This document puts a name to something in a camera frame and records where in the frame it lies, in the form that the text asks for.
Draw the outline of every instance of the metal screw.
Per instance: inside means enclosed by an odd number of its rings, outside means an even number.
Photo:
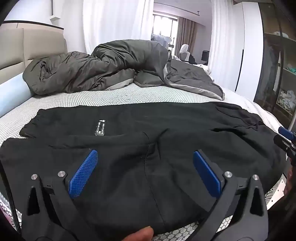
[[[232,173],[230,171],[225,172],[224,175],[226,177],[232,177]]]
[[[256,175],[256,174],[254,174],[254,175],[253,175],[253,179],[254,179],[255,181],[259,180],[259,176]]]
[[[57,174],[59,177],[63,177],[66,175],[66,173],[64,171],[59,171],[59,173]]]
[[[37,175],[37,174],[33,174],[33,175],[31,176],[31,179],[32,179],[32,180],[36,180],[36,179],[37,179],[37,177],[38,177],[38,175]]]

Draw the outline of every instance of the black pants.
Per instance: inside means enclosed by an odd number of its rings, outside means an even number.
[[[103,136],[95,135],[98,122]],[[106,239],[149,225],[169,232],[206,217],[215,199],[193,166],[197,149],[237,177],[258,174],[265,192],[285,163],[275,133],[258,115],[221,102],[39,110],[20,134],[31,138],[9,138],[0,158],[21,212],[32,174],[56,175],[98,151],[98,165],[73,201]]]

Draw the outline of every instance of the ceiling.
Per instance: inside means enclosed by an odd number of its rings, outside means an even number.
[[[154,10],[184,17],[205,26],[212,24],[210,0],[154,0]]]

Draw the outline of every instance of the mattress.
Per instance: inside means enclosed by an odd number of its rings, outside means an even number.
[[[258,104],[245,97],[239,96],[228,89],[222,89],[225,93],[225,99],[222,102],[236,104],[250,113],[258,114],[269,128],[277,132],[281,124],[271,113],[263,110]],[[0,118],[0,145],[10,137],[24,138],[19,135],[21,128],[36,116],[39,109],[74,107],[78,105],[103,106],[147,102],[204,103],[210,101],[219,102],[220,100],[167,86],[142,88],[134,83],[124,88],[111,91],[82,91],[71,94],[58,93],[50,96],[36,95]],[[283,181],[286,182],[284,176],[282,176],[278,183],[266,194],[266,203],[269,202],[278,189],[279,183]],[[7,213],[11,215],[9,204],[1,194],[0,206],[3,206],[7,210]],[[219,230],[225,228],[230,220],[231,217],[225,219]],[[153,240],[185,240],[197,226],[197,223],[188,224],[184,228],[165,234],[159,234],[155,236]]]

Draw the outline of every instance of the light blue pillow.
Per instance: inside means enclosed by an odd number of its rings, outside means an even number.
[[[22,73],[0,84],[0,117],[31,98],[33,93]]]

